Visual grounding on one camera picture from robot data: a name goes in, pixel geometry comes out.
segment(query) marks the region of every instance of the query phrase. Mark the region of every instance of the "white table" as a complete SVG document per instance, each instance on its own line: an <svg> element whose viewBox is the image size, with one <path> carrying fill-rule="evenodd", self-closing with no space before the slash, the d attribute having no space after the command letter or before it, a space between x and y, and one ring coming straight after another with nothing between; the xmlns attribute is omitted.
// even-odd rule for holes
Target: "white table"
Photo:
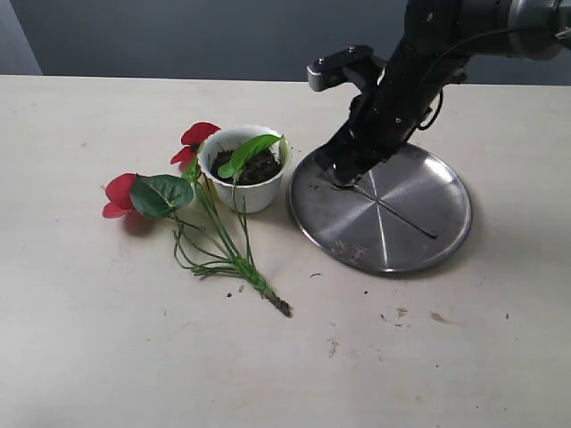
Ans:
<svg viewBox="0 0 571 428"><path fill-rule="evenodd" d="M1 77L0 425L568 426L571 88L448 88L415 142L477 207L442 267L356 272L302 236L283 194L253 217L258 265L293 319L240 281L180 269L170 225L129 232L101 217L113 177L177 173L170 157L195 121L281 130L296 163L354 94Z"/></svg>

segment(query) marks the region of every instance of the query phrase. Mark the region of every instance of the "stainless steel plate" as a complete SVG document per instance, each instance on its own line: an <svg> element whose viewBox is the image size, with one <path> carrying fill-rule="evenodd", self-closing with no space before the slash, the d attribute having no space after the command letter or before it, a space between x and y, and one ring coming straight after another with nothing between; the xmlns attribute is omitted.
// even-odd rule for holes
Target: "stainless steel plate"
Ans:
<svg viewBox="0 0 571 428"><path fill-rule="evenodd" d="M457 174L407 145L387 163L340 190L310 154L288 189L300 229L329 255L369 272L410 272L448 259L468 236L472 203Z"/></svg>

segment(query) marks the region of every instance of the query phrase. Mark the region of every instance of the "wall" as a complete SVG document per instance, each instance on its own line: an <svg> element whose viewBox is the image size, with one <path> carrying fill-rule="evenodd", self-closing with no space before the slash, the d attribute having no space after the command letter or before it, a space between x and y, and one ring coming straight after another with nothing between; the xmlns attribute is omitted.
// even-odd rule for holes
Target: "wall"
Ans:
<svg viewBox="0 0 571 428"><path fill-rule="evenodd" d="M305 80L350 44L387 57L405 0L12 0L45 74ZM473 83L571 84L553 62L478 58Z"/></svg>
<svg viewBox="0 0 571 428"><path fill-rule="evenodd" d="M0 0L0 74L41 74L9 0Z"/></svg>

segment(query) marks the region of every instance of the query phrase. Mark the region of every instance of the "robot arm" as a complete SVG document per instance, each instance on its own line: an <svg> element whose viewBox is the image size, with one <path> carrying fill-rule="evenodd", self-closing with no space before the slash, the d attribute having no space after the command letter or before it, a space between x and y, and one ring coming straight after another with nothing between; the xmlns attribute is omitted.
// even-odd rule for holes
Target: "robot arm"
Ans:
<svg viewBox="0 0 571 428"><path fill-rule="evenodd" d="M386 64L353 46L308 67L315 91L347 81L361 91L315 161L336 185L354 183L423 129L436 96L463 81L474 55L547 61L571 48L569 27L571 0L409 0L404 36Z"/></svg>

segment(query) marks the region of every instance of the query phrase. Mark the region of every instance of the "white pot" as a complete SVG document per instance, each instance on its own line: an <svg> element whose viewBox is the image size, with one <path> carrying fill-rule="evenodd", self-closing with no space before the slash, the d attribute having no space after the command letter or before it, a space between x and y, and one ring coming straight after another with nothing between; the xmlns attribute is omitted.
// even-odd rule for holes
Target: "white pot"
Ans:
<svg viewBox="0 0 571 428"><path fill-rule="evenodd" d="M214 184L214 188L216 189L219 199L231 210L235 209L233 199L234 185L220 181L213 176L211 173L212 163L219 152L235 150L255 136L262 136L265 134L282 136L282 134L273 129L257 125L244 125L239 128L222 129L209 136L198 152L198 164L200 165L202 172ZM246 205L245 212L253 213L268 207L279 192L282 176L287 170L292 159L292 151L285 138L279 143L272 145L270 150L276 156L276 160L280 164L281 170L273 178L264 183L236 186L236 205L241 211L244 199Z"/></svg>

